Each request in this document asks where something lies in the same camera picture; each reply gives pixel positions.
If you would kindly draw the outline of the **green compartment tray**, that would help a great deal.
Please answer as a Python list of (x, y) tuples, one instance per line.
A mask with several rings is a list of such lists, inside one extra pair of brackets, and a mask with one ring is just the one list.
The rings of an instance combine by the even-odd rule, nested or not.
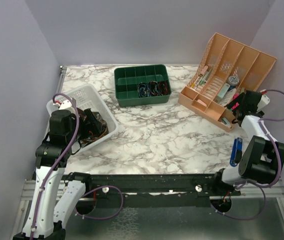
[(163, 64), (118, 67), (114, 70), (114, 81), (120, 107), (163, 104), (172, 93)]

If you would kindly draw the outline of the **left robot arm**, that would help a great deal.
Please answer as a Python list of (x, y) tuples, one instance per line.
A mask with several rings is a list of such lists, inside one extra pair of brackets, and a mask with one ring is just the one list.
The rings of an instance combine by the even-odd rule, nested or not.
[(74, 173), (60, 200), (57, 193), (72, 146), (95, 141), (107, 124), (96, 111), (71, 109), (52, 112), (49, 132), (36, 150), (36, 185), (28, 219), (15, 240), (63, 240), (66, 225), (80, 197), (91, 194), (91, 177)]

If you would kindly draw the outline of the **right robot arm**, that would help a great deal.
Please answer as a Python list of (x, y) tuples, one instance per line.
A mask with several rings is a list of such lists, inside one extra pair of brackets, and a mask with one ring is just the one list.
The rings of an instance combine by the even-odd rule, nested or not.
[(275, 185), (284, 165), (284, 143), (277, 141), (265, 126), (267, 120), (261, 111), (269, 104), (267, 90), (246, 90), (226, 108), (232, 110), (237, 123), (251, 138), (245, 151), (234, 142), (230, 167), (222, 168), (214, 175), (211, 189), (222, 196), (233, 187), (256, 184), (260, 188)]

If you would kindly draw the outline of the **peach desk organizer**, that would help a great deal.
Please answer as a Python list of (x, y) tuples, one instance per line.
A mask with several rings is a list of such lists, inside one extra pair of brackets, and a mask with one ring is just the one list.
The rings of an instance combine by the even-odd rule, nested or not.
[[(226, 105), (245, 90), (256, 91), (276, 60), (274, 56), (215, 33), (206, 46), (196, 74), (180, 92), (178, 103), (229, 132), (234, 116)], [(230, 86), (220, 103), (214, 102), (229, 76), (237, 76), (239, 84)], [(199, 104), (198, 99), (207, 107)], [(222, 118), (231, 122), (231, 128), (221, 122)]]

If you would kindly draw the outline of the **white plastic basket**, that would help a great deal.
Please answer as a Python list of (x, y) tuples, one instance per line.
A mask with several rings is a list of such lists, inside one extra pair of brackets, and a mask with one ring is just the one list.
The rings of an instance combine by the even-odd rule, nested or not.
[(87, 84), (77, 87), (67, 92), (66, 95), (69, 98), (65, 98), (63, 95), (58, 95), (54, 97), (53, 100), (50, 100), (46, 105), (47, 111), (50, 115), (50, 120), (48, 136), (43, 143), (47, 146), (49, 151), (61, 153), (67, 147), (71, 138), (73, 137), (76, 126), (80, 126), (80, 117), (79, 124), (76, 124), (75, 111), (71, 112), (69, 110), (57, 110), (57, 108), (53, 106), (53, 103), (56, 101), (72, 100), (77, 109), (79, 108), (81, 110), (85, 110), (90, 108), (91, 111), (99, 112), (108, 125), (108, 134), (86, 147), (80, 146), (78, 142), (80, 134), (77, 132), (72, 144), (78, 144), (79, 151), (82, 152), (84, 150), (91, 149), (108, 140), (117, 132), (119, 126), (114, 116), (93, 85)]

